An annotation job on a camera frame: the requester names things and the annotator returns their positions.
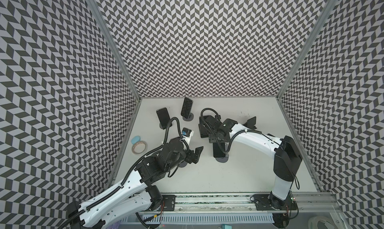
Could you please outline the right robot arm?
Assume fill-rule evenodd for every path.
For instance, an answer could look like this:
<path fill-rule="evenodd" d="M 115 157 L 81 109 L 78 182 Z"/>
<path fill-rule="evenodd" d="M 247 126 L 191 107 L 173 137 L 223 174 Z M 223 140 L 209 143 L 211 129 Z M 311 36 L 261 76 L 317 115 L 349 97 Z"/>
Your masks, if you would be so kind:
<path fill-rule="evenodd" d="M 229 155 L 235 142 L 269 156 L 274 163 L 275 182 L 267 200 L 274 210 L 285 210 L 293 184 L 296 184 L 297 189 L 300 188 L 297 172 L 303 157 L 292 137 L 279 138 L 264 134 L 257 130 L 256 121 L 255 116 L 244 124 L 229 118 L 221 121 L 217 111 L 204 108 L 199 116 L 199 132 L 201 138 L 208 138 L 223 156 Z"/>

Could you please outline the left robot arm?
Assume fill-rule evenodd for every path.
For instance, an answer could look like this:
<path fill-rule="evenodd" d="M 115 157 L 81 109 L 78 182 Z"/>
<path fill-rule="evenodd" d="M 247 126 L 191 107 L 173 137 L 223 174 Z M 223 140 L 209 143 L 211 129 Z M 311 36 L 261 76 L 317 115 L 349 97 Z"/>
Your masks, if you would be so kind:
<path fill-rule="evenodd" d="M 163 196 L 154 184 L 174 176 L 182 164 L 196 164 L 200 159 L 203 148 L 190 149 L 193 135 L 193 130 L 180 127 L 178 118 L 171 118 L 160 146 L 142 155 L 122 180 L 98 196 L 69 204 L 59 228 L 106 229 L 129 215 L 160 208 Z"/>

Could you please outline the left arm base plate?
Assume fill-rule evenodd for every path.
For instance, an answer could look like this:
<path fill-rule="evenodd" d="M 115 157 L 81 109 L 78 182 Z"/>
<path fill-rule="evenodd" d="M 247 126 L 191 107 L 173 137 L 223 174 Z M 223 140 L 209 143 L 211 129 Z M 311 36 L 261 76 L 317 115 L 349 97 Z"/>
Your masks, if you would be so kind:
<path fill-rule="evenodd" d="M 176 195 L 162 195 L 161 198 L 155 198 L 149 210 L 157 211 L 158 209 L 163 212 L 173 212 L 176 206 Z"/>

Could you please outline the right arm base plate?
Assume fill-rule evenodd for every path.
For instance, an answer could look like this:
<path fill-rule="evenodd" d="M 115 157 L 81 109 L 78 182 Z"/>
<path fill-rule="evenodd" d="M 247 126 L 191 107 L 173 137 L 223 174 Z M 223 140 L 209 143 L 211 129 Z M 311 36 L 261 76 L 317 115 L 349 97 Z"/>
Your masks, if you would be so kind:
<path fill-rule="evenodd" d="M 254 194 L 250 201 L 255 204 L 257 211 L 294 211 L 298 205 L 293 197 L 288 195 L 285 200 L 275 197 L 273 194 Z"/>

